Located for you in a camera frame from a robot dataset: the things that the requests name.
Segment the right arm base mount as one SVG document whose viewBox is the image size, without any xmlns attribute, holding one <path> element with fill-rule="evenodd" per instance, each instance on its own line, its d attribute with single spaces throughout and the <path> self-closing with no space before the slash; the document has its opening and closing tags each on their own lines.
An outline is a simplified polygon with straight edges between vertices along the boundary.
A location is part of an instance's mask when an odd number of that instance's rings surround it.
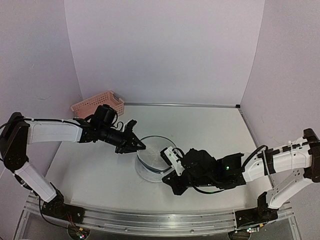
<svg viewBox="0 0 320 240">
<path fill-rule="evenodd" d="M 257 206 L 235 211 L 237 229 L 265 224 L 278 218 L 278 208 L 270 208 L 265 191 L 257 198 Z"/>
</svg>

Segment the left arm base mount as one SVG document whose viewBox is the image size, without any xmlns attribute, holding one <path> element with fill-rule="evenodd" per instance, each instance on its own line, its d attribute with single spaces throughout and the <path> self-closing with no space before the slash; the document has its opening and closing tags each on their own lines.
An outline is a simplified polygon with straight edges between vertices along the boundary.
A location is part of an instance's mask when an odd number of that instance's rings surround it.
<svg viewBox="0 0 320 240">
<path fill-rule="evenodd" d="M 40 213 L 55 219 L 81 224 L 84 219 L 85 209 L 80 206 L 66 204 L 62 193 L 56 187 L 53 187 L 53 189 L 56 196 L 50 201 L 43 201 L 43 204 L 40 205 Z"/>
</svg>

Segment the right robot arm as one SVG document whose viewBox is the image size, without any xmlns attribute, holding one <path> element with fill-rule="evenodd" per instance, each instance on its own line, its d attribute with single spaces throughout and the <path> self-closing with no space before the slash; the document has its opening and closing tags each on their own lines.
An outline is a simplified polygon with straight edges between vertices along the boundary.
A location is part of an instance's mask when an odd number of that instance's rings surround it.
<svg viewBox="0 0 320 240">
<path fill-rule="evenodd" d="M 191 148 L 184 153 L 177 147 L 166 147 L 161 158 L 173 168 L 162 178 L 174 195 L 193 188 L 201 194 L 217 194 L 246 185 L 259 178 L 291 171 L 283 182 L 263 194 L 265 202 L 252 209 L 252 218 L 262 222 L 272 209 L 278 209 L 306 186 L 320 181 L 320 139 L 313 129 L 303 136 L 276 148 L 259 146 L 252 153 L 235 153 L 216 159 L 205 150 Z M 215 191 L 204 191 L 215 187 Z"/>
</svg>

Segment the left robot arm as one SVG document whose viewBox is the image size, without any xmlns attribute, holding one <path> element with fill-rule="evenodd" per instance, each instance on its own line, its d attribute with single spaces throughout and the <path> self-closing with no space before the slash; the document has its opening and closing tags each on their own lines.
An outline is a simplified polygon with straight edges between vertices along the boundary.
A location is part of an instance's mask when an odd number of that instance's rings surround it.
<svg viewBox="0 0 320 240">
<path fill-rule="evenodd" d="M 135 135 L 136 120 L 119 124 L 118 113 L 107 104 L 99 105 L 95 112 L 85 118 L 53 119 L 31 118 L 14 112 L 1 125 L 0 159 L 21 185 L 48 203 L 47 209 L 57 219 L 67 214 L 62 204 L 64 197 L 39 170 L 41 157 L 50 147 L 59 143 L 78 144 L 104 142 L 114 146 L 117 154 L 130 154 L 145 150 L 145 144 Z"/>
</svg>

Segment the white mesh laundry bag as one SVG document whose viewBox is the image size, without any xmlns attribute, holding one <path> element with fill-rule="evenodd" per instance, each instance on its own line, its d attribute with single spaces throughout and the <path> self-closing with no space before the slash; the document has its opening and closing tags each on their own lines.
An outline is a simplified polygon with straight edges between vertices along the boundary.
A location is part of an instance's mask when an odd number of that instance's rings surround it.
<svg viewBox="0 0 320 240">
<path fill-rule="evenodd" d="M 176 147 L 169 138 L 161 135 L 149 135 L 141 139 L 146 149 L 139 150 L 135 160 L 138 175 L 151 183 L 161 183 L 162 178 L 172 171 L 161 157 L 161 151 L 168 147 Z"/>
</svg>

